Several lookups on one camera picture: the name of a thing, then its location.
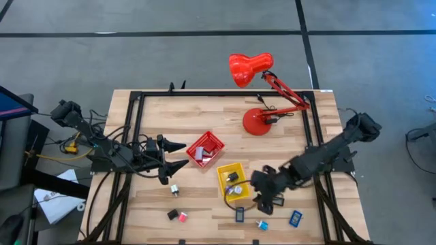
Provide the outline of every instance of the wooden table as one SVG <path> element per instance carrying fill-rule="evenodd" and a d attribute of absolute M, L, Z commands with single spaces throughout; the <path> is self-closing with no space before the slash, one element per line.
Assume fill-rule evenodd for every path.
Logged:
<path fill-rule="evenodd" d="M 314 91 L 324 140 L 342 132 L 334 95 Z M 115 90 L 110 105 L 105 133 L 124 124 L 130 90 Z M 281 97 L 265 97 L 267 105 L 289 107 Z M 258 210 L 245 213 L 244 223 L 235 223 L 233 210 L 225 206 L 219 190 L 216 168 L 239 162 L 249 177 L 253 170 L 263 165 L 278 167 L 288 159 L 303 153 L 307 145 L 300 112 L 284 117 L 272 126 L 269 133 L 253 136 L 242 126 L 244 113 L 250 108 L 263 107 L 255 97 L 147 97 L 144 104 L 140 133 L 156 137 L 161 133 L 173 142 L 192 145 L 205 131 L 211 130 L 221 139 L 225 148 L 221 157 L 212 165 L 200 169 L 193 161 L 170 179 L 177 184 L 179 197 L 174 197 L 170 185 L 163 186 L 157 179 L 134 176 L 129 194 L 123 243 L 177 244 L 185 239 L 188 244 L 226 243 L 251 244 L 259 239 L 261 244 L 323 244 L 322 228 L 313 187 L 284 192 L 284 207 L 275 208 L 268 216 Z M 313 141 L 316 142 L 311 111 L 308 110 Z M 167 154 L 167 160 L 187 159 L 187 148 Z M 93 177 L 88 204 L 104 174 Z M 102 185 L 91 216 L 91 229 L 98 224 L 108 207 L 112 188 L 111 174 Z M 358 189 L 354 181 L 342 173 L 333 173 L 332 179 L 340 211 L 364 239 L 369 239 Z M 250 206 L 250 199 L 238 201 L 238 206 Z M 169 220 L 172 209 L 188 214 L 187 221 Z M 84 212 L 82 230 L 86 228 L 89 205 Z M 302 212 L 298 228 L 289 225 L 294 210 Z M 332 239 L 336 239 L 329 211 L 328 220 Z M 118 213 L 112 222 L 111 238 L 115 237 Z M 268 231 L 260 231 L 256 221 L 269 224 Z"/>

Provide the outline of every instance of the red object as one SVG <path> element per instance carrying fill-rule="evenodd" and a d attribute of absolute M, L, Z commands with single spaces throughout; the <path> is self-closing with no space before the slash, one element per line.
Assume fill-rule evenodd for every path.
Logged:
<path fill-rule="evenodd" d="M 250 109 L 245 113 L 243 126 L 252 135 L 264 135 L 268 133 L 271 124 L 266 124 L 266 120 L 273 115 L 287 114 L 299 110 L 309 109 L 309 104 L 294 93 L 284 82 L 282 82 L 270 69 L 274 64 L 273 56 L 269 53 L 259 54 L 249 58 L 243 54 L 232 54 L 229 57 L 230 72 L 235 83 L 244 88 L 253 79 L 254 74 L 263 71 L 262 78 L 269 83 L 281 96 L 295 106 L 280 110 L 263 110 L 262 108 Z"/>
<path fill-rule="evenodd" d="M 213 155 L 210 157 L 203 156 L 203 161 L 196 160 L 196 149 L 199 146 L 212 146 L 214 145 L 212 151 Z M 218 153 L 224 148 L 224 143 L 217 138 L 217 136 L 213 135 L 212 132 L 207 131 L 198 139 L 191 147 L 186 150 L 186 154 L 192 158 L 193 161 L 197 163 L 200 167 L 204 167 L 211 163 L 211 161 L 218 155 Z"/>
<path fill-rule="evenodd" d="M 216 143 L 214 143 L 212 140 L 209 140 L 206 142 L 205 145 L 203 145 L 203 149 L 207 152 L 212 152 L 212 150 L 215 148 Z"/>
<path fill-rule="evenodd" d="M 254 74 L 266 71 L 273 65 L 273 56 L 267 52 L 251 58 L 243 54 L 232 54 L 229 57 L 230 73 L 240 88 L 246 87 Z"/>
<path fill-rule="evenodd" d="M 186 213 L 181 212 L 180 215 L 178 216 L 178 219 L 179 219 L 181 222 L 185 222 L 187 217 L 188 217 L 188 215 L 187 215 Z"/>

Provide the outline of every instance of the red container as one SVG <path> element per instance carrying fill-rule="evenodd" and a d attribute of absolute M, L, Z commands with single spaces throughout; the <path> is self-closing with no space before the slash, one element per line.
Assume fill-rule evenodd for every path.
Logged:
<path fill-rule="evenodd" d="M 205 150 L 211 150 L 212 156 L 204 156 L 202 160 L 196 160 L 197 147 L 204 147 Z M 198 139 L 191 147 L 186 150 L 186 153 L 195 161 L 200 167 L 204 167 L 211 163 L 211 161 L 218 155 L 224 148 L 224 143 L 213 135 L 212 132 L 207 131 Z"/>

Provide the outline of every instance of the yellow box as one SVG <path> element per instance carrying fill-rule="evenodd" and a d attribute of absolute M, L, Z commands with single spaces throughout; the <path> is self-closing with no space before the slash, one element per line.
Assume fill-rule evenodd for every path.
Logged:
<path fill-rule="evenodd" d="M 236 172 L 238 174 L 239 178 L 238 178 L 238 180 L 235 180 L 233 182 L 229 182 L 229 184 L 228 184 L 229 186 L 232 184 L 236 184 L 237 182 L 241 182 L 241 181 L 246 180 L 242 163 L 232 163 L 229 165 L 217 167 L 219 187 L 221 188 L 221 194 L 223 196 L 224 196 L 225 188 L 227 186 L 227 181 L 225 181 L 225 179 L 227 179 L 229 174 L 234 173 L 234 172 Z M 227 201 L 236 201 L 236 200 L 250 196 L 249 183 L 246 182 L 246 183 L 240 184 L 240 186 L 243 188 L 242 193 L 240 195 L 227 194 L 227 197 L 226 197 Z"/>

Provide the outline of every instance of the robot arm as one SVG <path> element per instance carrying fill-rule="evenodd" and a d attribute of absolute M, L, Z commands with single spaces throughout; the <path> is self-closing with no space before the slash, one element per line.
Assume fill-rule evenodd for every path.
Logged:
<path fill-rule="evenodd" d="M 310 150 L 300 156 L 290 159 L 279 167 L 279 172 L 265 165 L 262 171 L 254 171 L 250 185 L 260 192 L 254 199 L 258 203 L 258 210 L 273 213 L 273 198 L 286 188 L 298 188 L 314 174 L 322 171 L 326 165 L 332 163 L 340 149 L 353 142 L 372 142 L 379 135 L 382 127 L 374 122 L 368 114 L 356 114 L 348 122 L 343 132 L 329 142 Z"/>
<path fill-rule="evenodd" d="M 149 137 L 145 150 L 140 149 L 139 143 L 129 146 L 108 139 L 102 132 L 93 129 L 93 125 L 82 117 L 80 106 L 73 101 L 60 101 L 50 114 L 51 119 L 58 125 L 76 129 L 94 145 L 95 154 L 88 156 L 93 162 L 91 171 L 132 173 L 158 169 L 160 182 L 168 184 L 168 177 L 189 162 L 188 160 L 174 163 L 165 161 L 165 152 L 179 150 L 186 147 L 186 144 L 170 142 L 162 135 L 158 135 L 156 140 Z"/>

